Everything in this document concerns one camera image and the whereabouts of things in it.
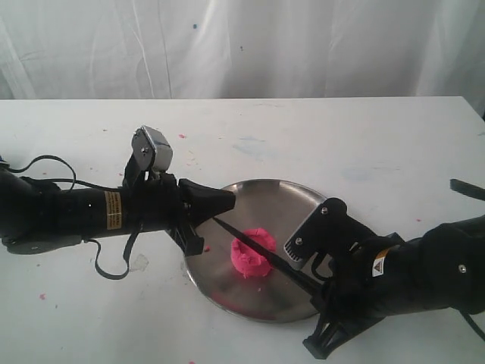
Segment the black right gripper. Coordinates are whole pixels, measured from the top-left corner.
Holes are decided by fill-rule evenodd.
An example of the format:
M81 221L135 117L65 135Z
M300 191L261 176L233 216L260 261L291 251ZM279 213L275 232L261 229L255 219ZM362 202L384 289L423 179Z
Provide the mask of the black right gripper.
M319 294L315 330L302 342L315 359L327 359L381 319L402 313L401 275L391 266L401 245L391 234L341 237L319 248L320 256L330 256L332 276Z

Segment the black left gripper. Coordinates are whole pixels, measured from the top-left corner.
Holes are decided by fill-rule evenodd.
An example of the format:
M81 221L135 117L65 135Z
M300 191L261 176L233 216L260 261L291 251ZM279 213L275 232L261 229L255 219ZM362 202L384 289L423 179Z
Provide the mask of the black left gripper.
M180 222L183 206L189 223ZM201 255L204 239L194 230L205 221L232 210L235 194L202 186L173 174L139 180L128 194L130 232L166 231L184 255Z

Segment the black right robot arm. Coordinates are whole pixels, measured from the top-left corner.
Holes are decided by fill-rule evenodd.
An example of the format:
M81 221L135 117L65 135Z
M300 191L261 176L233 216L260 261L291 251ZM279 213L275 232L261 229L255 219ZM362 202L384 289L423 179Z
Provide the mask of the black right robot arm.
M320 313L304 339L316 359L385 318L452 308L484 311L484 218L443 223L404 241L369 237L329 261L332 275L312 302Z

